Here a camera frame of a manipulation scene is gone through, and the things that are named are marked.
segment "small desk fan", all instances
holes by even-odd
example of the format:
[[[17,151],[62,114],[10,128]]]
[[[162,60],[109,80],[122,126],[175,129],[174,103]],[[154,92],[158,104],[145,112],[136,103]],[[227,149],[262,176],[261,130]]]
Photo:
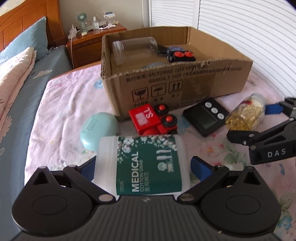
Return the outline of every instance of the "small desk fan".
[[[87,31],[87,27],[86,27],[86,24],[85,24],[85,21],[87,20],[87,13],[85,12],[80,12],[77,17],[76,17],[76,20],[81,23],[82,27],[81,27],[81,30],[82,32],[88,32]]]

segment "white wall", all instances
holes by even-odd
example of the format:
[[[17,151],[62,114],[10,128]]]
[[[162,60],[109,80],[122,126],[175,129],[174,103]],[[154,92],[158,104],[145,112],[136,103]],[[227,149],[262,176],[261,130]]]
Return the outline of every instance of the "white wall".
[[[69,33],[72,24],[74,27],[80,28],[81,24],[76,21],[76,16],[80,12],[88,14],[87,22],[89,24],[92,23],[93,16],[96,14],[103,18],[103,11],[112,11],[119,23],[127,29],[143,27],[141,0],[60,0],[60,7],[66,35]]]

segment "wooden headboard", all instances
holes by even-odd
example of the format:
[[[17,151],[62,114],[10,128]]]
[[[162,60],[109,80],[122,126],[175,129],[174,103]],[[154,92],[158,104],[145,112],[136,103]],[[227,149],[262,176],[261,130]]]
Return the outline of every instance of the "wooden headboard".
[[[65,45],[66,36],[59,12],[59,0],[25,0],[0,16],[0,51],[44,16],[46,16],[48,48]]]

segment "clear plastic jar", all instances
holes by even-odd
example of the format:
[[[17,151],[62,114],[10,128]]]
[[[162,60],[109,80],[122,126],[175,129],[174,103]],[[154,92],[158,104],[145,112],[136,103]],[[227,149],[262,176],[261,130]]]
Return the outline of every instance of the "clear plastic jar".
[[[152,37],[114,41],[112,45],[117,65],[157,55],[157,42]]]
[[[257,93],[245,98],[225,120],[229,130],[254,131],[264,117],[265,98]]]

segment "gold capsule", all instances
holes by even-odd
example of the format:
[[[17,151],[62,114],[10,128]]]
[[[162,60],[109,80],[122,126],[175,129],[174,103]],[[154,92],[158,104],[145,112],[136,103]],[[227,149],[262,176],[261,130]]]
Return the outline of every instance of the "gold capsule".
[[[265,113],[266,100],[262,95],[252,94],[244,99],[225,120],[229,130],[254,131]]]

